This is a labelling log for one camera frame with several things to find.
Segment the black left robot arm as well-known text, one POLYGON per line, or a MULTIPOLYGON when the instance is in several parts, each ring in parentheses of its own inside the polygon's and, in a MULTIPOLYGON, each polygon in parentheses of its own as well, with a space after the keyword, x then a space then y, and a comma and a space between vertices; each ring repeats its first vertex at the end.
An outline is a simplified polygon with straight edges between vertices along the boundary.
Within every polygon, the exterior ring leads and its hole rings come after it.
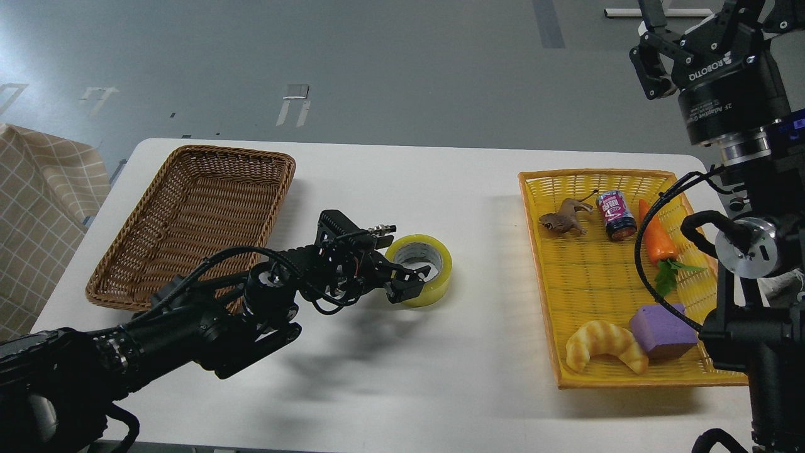
POLYGON ((324 210, 313 244, 221 250, 161 287, 129 322, 3 342, 2 451, 77 452, 111 419, 128 429, 114 451, 129 451, 140 424, 118 401, 187 363, 226 379, 277 352, 300 335, 296 296, 324 315, 380 288, 392 303, 416 298, 435 265, 408 269, 382 255, 395 230, 359 228, 324 210))

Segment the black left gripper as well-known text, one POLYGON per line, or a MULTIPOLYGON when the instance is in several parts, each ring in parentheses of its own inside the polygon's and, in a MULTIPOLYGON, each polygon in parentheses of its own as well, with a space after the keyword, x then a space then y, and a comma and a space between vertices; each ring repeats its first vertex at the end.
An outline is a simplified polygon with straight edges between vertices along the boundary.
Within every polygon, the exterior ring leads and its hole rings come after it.
POLYGON ((392 304, 431 306, 435 290, 428 279, 433 263, 424 256, 392 260, 382 254, 393 240, 317 240, 314 268, 315 302, 358 302, 362 296, 384 289, 392 304), (422 278, 394 280, 401 276, 422 278))

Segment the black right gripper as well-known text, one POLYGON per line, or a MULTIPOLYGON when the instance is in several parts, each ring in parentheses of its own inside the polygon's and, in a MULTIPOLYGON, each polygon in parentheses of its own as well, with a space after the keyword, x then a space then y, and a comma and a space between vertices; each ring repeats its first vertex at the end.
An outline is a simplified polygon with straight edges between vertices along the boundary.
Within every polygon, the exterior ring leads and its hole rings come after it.
POLYGON ((791 113, 765 35, 802 31, 804 2, 773 1, 764 12, 765 3, 726 1, 717 14, 717 31, 692 28, 682 37, 667 28, 661 1, 638 1, 646 31, 630 50, 630 61, 649 100, 672 95, 678 84, 691 144, 756 130, 791 113), (662 55, 677 64, 672 75, 662 55))

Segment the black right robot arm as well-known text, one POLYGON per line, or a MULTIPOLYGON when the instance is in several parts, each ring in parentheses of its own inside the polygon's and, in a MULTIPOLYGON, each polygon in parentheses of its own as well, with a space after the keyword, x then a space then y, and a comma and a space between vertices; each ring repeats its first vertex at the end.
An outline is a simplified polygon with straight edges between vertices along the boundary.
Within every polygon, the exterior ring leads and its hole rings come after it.
POLYGON ((759 280, 803 269, 803 111, 791 111, 770 51, 776 35, 803 29, 803 2, 727 1, 695 28, 667 28, 659 1, 641 1, 646 30, 630 60, 648 99, 679 93, 693 145, 721 151, 721 165, 691 172, 661 193, 647 218, 687 189, 719 176, 745 193, 747 211, 688 215, 682 235, 717 261, 716 307, 695 322, 636 270, 656 302, 692 327, 713 368, 747 376, 754 452, 802 452, 803 290, 765 306, 759 280))

